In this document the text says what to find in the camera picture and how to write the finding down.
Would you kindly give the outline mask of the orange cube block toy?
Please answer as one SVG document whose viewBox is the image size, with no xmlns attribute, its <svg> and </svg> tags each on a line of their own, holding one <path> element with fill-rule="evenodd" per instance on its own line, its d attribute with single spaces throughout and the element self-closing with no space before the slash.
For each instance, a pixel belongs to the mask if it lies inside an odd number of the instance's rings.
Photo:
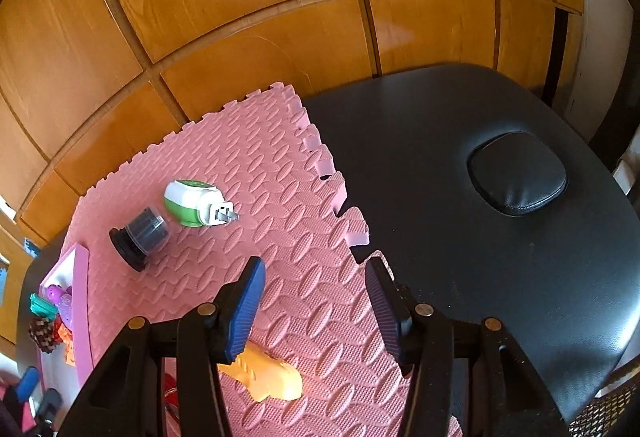
<svg viewBox="0 0 640 437">
<path fill-rule="evenodd" d="M 63 356 L 66 365 L 75 368 L 76 360 L 73 333 L 66 327 L 64 323 L 61 323 L 58 326 L 58 331 L 56 331 L 56 334 L 58 334 L 58 339 L 64 346 Z"/>
</svg>

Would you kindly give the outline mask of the pink white shallow box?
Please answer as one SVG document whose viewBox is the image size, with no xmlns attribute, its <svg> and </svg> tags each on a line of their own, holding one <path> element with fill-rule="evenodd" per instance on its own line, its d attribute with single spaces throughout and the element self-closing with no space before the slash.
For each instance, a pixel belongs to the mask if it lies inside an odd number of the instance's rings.
<svg viewBox="0 0 640 437">
<path fill-rule="evenodd" d="M 62 254 L 39 284 L 39 295 L 58 307 L 55 335 L 62 343 L 39 353 L 43 388 L 57 389 L 72 399 L 88 379 L 93 360 L 88 323 L 89 251 L 79 243 Z"/>
</svg>

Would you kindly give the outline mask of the purple octopus toy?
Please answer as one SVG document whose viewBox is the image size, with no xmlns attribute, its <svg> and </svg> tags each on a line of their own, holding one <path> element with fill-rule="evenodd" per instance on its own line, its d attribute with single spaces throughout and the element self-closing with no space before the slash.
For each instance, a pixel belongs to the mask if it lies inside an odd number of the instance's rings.
<svg viewBox="0 0 640 437">
<path fill-rule="evenodd" d="M 47 286 L 46 297 L 50 303 L 55 305 L 55 307 L 70 305 L 70 302 L 72 301 L 72 295 L 70 295 L 70 292 L 63 289 L 63 287 L 58 284 L 50 284 Z"/>
</svg>

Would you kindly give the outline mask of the red metallic cylinder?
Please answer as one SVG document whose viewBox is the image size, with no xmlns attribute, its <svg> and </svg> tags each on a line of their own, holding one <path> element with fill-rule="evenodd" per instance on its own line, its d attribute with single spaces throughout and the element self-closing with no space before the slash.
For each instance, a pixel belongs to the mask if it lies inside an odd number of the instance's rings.
<svg viewBox="0 0 640 437">
<path fill-rule="evenodd" d="M 163 378 L 164 404 L 165 409 L 176 424 L 179 423 L 179 402 L 178 389 L 175 377 L 168 373 L 164 373 Z"/>
</svg>

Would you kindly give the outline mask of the green white plug-in device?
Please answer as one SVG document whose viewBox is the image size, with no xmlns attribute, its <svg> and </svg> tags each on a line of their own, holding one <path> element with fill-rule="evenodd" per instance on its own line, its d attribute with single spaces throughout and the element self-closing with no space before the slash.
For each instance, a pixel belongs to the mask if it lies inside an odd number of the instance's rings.
<svg viewBox="0 0 640 437">
<path fill-rule="evenodd" d="M 240 218 L 216 186 L 200 180 L 172 180 L 164 191 L 164 205 L 183 227 L 225 226 Z"/>
</svg>

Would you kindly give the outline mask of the black padded table cushion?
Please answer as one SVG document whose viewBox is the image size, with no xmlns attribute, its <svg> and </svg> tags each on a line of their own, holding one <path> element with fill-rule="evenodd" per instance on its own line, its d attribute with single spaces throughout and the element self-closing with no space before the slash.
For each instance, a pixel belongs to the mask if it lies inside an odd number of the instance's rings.
<svg viewBox="0 0 640 437">
<path fill-rule="evenodd" d="M 507 132 L 481 145 L 470 155 L 468 171 L 484 200 L 512 217 L 542 209 L 568 185 L 562 160 L 526 131 Z"/>
</svg>

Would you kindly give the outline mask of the pink foam puzzle mat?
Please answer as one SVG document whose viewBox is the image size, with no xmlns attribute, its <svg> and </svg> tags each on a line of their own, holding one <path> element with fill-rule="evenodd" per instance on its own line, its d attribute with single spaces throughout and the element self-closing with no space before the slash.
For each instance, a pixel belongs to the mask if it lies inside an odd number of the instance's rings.
<svg viewBox="0 0 640 437">
<path fill-rule="evenodd" d="M 108 234 L 163 208 L 172 180 L 216 186 L 239 213 L 225 226 L 171 225 L 142 271 Z M 175 319 L 262 258 L 266 285 L 250 340 L 303 379 L 292 401 L 257 401 L 221 377 L 238 436 L 393 436 L 409 383 L 386 353 L 352 246 L 369 241 L 359 209 L 295 90 L 274 84 L 205 115 L 137 154 L 78 202 L 65 246 L 84 246 L 77 373 L 85 379 L 135 316 Z"/>
</svg>

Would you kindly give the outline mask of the purple oval perforated case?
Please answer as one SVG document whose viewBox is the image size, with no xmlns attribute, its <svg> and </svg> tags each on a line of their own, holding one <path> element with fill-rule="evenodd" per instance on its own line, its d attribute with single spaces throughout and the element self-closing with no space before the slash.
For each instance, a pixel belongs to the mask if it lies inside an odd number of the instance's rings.
<svg viewBox="0 0 640 437">
<path fill-rule="evenodd" d="M 61 317 L 64 325 L 70 330 L 73 330 L 73 301 L 72 295 L 64 293 L 58 298 L 58 314 Z"/>
</svg>

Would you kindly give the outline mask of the black filter cup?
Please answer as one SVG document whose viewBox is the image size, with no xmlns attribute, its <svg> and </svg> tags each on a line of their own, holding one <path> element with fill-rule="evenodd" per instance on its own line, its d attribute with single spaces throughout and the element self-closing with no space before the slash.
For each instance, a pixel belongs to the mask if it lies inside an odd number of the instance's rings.
<svg viewBox="0 0 640 437">
<path fill-rule="evenodd" d="M 122 260 L 134 271 L 142 272 L 146 260 L 168 241 L 169 229 L 155 209 L 145 207 L 125 227 L 108 231 L 108 237 Z"/>
</svg>

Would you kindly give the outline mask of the teal green stand toy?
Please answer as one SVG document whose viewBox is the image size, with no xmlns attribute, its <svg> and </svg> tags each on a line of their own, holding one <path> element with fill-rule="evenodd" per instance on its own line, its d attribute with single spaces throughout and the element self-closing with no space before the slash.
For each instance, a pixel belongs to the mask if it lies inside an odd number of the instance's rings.
<svg viewBox="0 0 640 437">
<path fill-rule="evenodd" d="M 58 316 L 58 307 L 36 293 L 31 293 L 29 296 L 29 310 L 35 317 L 50 322 Z"/>
</svg>

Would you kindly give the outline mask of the brown pinecone brush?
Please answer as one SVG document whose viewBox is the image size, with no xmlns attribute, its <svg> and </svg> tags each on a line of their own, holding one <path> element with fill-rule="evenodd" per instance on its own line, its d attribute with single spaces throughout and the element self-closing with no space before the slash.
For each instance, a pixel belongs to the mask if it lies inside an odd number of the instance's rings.
<svg viewBox="0 0 640 437">
<path fill-rule="evenodd" d="M 43 317 L 33 317 L 29 323 L 28 335 L 42 353 L 52 353 L 62 343 L 58 328 L 61 322 L 58 318 L 49 320 Z"/>
</svg>

